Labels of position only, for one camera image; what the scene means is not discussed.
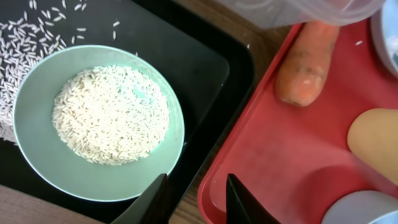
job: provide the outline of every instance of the bowl of rice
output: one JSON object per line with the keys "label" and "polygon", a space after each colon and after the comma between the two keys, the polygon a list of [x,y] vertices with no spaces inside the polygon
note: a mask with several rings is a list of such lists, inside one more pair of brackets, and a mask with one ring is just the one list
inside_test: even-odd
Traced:
{"label": "bowl of rice", "polygon": [[153,66],[123,50],[82,45],[29,72],[14,104],[14,132],[48,183],[115,202],[171,173],[185,129],[173,89]]}

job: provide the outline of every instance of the carrot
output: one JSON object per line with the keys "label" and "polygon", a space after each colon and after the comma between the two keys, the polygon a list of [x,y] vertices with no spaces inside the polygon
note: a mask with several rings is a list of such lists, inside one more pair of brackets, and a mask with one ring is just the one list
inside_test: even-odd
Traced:
{"label": "carrot", "polygon": [[304,25],[277,74],[275,90],[282,101],[308,106],[319,96],[339,30],[322,21]]}

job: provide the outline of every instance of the clear plastic container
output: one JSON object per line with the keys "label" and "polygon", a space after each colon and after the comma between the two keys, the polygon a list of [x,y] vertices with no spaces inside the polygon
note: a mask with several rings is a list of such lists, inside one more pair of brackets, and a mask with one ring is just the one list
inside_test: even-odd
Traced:
{"label": "clear plastic container", "polygon": [[215,0],[262,29],[323,20],[334,25],[361,21],[384,0]]}

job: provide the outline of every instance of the red tray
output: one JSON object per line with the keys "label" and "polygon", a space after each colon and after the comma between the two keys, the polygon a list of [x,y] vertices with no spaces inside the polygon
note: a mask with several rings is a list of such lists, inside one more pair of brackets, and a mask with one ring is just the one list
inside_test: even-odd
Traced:
{"label": "red tray", "polygon": [[276,71],[300,28],[290,31],[201,183],[198,206],[208,223],[226,221],[229,173],[283,224],[319,224],[334,202],[358,190],[398,196],[397,186],[346,144],[348,128],[362,112],[398,109],[398,81],[377,58],[369,21],[342,28],[325,88],[306,108],[274,96]]}

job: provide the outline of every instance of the wooden table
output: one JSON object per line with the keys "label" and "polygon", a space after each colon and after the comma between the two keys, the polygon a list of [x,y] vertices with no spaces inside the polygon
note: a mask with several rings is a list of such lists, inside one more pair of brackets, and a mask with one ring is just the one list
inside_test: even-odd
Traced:
{"label": "wooden table", "polygon": [[[175,1],[231,34],[244,45],[250,44],[250,51],[256,67],[256,84],[265,73],[269,63],[289,31],[288,27],[260,30],[233,14],[227,8],[213,2],[213,0]],[[225,140],[232,127],[233,123],[226,128],[226,132],[220,138],[220,142],[213,148],[210,157],[200,169],[186,196],[184,196],[172,215],[170,224],[205,223],[197,207],[198,188],[212,160],[220,149],[222,142]],[[100,224],[100,222],[96,220],[65,208],[1,186],[0,223]]]}

